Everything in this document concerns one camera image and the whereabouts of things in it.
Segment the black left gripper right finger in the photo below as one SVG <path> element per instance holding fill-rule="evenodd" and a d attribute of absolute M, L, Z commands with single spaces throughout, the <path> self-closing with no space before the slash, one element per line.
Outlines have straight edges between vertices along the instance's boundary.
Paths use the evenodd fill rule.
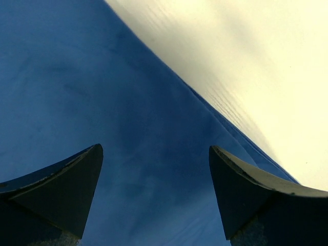
<path fill-rule="evenodd" d="M 327 245 L 327 192 L 296 184 L 212 146 L 209 164 L 232 245 Z"/>

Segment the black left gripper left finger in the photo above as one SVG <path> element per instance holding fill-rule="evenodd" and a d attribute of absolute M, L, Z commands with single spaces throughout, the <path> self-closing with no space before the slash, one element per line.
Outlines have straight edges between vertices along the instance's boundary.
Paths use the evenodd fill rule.
<path fill-rule="evenodd" d="M 1 183 L 1 245 L 77 245 L 99 179 L 103 148 Z"/>

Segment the blue surgical wrap cloth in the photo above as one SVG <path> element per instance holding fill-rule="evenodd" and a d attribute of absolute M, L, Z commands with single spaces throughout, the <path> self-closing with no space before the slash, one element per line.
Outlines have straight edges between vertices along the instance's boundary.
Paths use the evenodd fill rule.
<path fill-rule="evenodd" d="M 1 1 L 1 180 L 96 143 L 82 245 L 228 245 L 211 145 L 292 180 L 105 2 Z"/>

